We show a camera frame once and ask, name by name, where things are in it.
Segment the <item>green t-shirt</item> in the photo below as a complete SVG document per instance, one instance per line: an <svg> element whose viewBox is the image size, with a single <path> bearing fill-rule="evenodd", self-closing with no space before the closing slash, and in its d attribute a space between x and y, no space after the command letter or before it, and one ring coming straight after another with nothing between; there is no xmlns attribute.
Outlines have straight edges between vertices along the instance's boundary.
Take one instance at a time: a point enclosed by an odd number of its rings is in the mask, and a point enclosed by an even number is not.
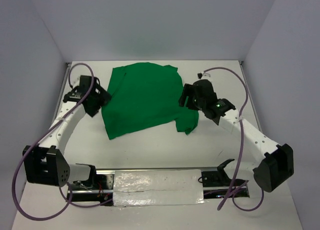
<svg viewBox="0 0 320 230"><path fill-rule="evenodd" d="M179 106L183 81L178 68L149 62L113 68L107 92L111 101L101 110L110 140L175 122L177 132L190 134L199 113Z"/></svg>

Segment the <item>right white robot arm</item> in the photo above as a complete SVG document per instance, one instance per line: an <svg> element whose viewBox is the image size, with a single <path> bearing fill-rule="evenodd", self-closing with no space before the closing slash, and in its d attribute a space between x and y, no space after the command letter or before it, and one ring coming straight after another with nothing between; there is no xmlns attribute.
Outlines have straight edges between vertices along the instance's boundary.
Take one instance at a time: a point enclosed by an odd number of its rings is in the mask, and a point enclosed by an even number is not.
<svg viewBox="0 0 320 230"><path fill-rule="evenodd" d="M225 98L218 98L209 80L185 84L178 101L181 107L200 110L234 137L243 136L244 146L258 162L253 178L266 192L272 192L294 173L294 152L288 145L279 145L240 116L236 107Z"/></svg>

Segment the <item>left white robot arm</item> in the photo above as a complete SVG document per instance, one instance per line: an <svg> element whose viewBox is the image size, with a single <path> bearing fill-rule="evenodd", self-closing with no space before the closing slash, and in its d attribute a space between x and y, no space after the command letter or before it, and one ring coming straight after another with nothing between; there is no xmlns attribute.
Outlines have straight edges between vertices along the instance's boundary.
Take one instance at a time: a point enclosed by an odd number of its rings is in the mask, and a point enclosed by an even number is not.
<svg viewBox="0 0 320 230"><path fill-rule="evenodd" d="M29 183L63 187L80 182L86 189L98 183L96 168L89 164L69 164L64 158L65 148L77 124L85 117L94 117L111 100L97 77L81 75L76 86L65 94L60 113L51 130L36 143L26 156L24 169Z"/></svg>

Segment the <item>silver tape covered panel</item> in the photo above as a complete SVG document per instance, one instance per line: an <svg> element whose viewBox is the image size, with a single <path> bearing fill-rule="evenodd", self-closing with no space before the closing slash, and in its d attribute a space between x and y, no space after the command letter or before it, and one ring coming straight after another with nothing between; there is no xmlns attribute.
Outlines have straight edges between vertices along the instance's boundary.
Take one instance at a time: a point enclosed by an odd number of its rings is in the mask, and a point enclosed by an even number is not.
<svg viewBox="0 0 320 230"><path fill-rule="evenodd" d="M201 171L117 171L113 183L115 206L195 205L204 203Z"/></svg>

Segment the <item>aluminium table frame rail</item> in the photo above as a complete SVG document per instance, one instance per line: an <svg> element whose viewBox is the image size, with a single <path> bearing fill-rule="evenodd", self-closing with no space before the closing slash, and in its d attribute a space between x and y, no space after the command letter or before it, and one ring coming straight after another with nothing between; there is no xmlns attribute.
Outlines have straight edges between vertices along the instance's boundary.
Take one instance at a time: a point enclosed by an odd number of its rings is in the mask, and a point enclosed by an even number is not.
<svg viewBox="0 0 320 230"><path fill-rule="evenodd" d="M247 64L243 60L238 60L238 63L243 75L243 79L248 88L249 100L253 108L253 113L258 129L267 137L271 138L272 136L268 132L265 116L263 113L263 95L262 90L259 86L260 82L256 82L256 79L250 75L247 69Z"/></svg>

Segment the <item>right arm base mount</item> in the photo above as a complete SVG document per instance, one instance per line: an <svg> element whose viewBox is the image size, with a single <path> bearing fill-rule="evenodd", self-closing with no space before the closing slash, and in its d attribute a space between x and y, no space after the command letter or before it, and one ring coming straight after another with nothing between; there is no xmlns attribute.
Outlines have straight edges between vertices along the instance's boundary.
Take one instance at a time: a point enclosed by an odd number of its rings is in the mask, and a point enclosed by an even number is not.
<svg viewBox="0 0 320 230"><path fill-rule="evenodd" d="M224 198L232 181L225 172L225 167L233 161L234 159L228 159L214 170L201 172L198 182L202 184L204 199Z"/></svg>

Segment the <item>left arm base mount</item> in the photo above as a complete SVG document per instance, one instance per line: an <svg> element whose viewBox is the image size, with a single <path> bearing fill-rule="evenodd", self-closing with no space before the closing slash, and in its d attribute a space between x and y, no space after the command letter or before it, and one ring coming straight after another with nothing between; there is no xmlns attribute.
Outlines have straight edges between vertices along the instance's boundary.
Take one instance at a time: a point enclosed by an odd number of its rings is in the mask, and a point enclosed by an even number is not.
<svg viewBox="0 0 320 230"><path fill-rule="evenodd" d="M81 202L93 202L98 206L112 206L115 174L98 173L95 166L87 166L90 168L88 178L75 180L71 183L71 205L81 207Z"/></svg>

